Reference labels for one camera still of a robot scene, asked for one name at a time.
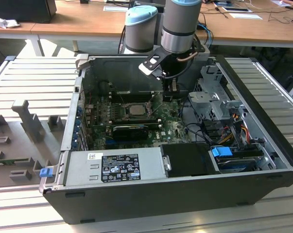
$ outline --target blue latch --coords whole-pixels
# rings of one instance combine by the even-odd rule
[[[229,147],[215,147],[211,151],[214,157],[233,156]]]
[[[42,168],[40,170],[39,176],[40,177],[52,177],[52,168]]]

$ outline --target green component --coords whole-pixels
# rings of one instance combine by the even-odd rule
[[[92,131],[94,150],[143,148],[158,146],[161,143],[186,143],[190,141],[179,118],[181,106],[178,105],[177,100],[163,102],[161,95],[156,95],[151,102],[152,110],[155,110],[151,116],[155,119],[161,119],[161,128],[149,130],[147,140],[122,143],[113,141],[111,132],[113,125],[109,121],[121,120],[121,117],[130,116],[131,112],[126,112],[122,103],[111,103],[108,99],[103,101],[94,99],[93,104],[95,120],[91,122],[90,131]],[[138,106],[142,104],[126,103],[125,106],[132,107],[133,113],[142,115],[142,108]]]

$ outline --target white label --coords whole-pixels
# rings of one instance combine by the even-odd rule
[[[139,173],[139,172],[128,173],[128,174],[130,174],[130,176],[131,176],[131,177],[133,177],[133,176],[139,176],[139,175],[140,175],[140,173]]]
[[[103,153],[88,153],[88,160],[102,159]]]

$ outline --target motherboard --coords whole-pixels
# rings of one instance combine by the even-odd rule
[[[89,146],[93,150],[158,147],[189,142],[180,120],[180,100],[162,95],[95,97],[86,105]]]

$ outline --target green circuit board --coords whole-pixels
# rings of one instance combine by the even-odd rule
[[[185,132],[185,127],[179,118],[180,104],[177,100],[171,102],[163,102],[161,95],[156,95],[151,103],[151,109],[155,110],[152,117],[161,119],[160,128],[151,129],[148,132],[146,140],[115,142],[112,137],[112,129],[114,127],[112,118],[115,117],[112,109],[123,106],[131,106],[141,103],[112,103],[109,99],[95,99],[92,109],[90,109],[91,117],[88,117],[88,125],[91,132],[92,150],[111,150],[111,149],[130,149],[143,147],[158,147],[167,143],[186,143],[189,137]]]

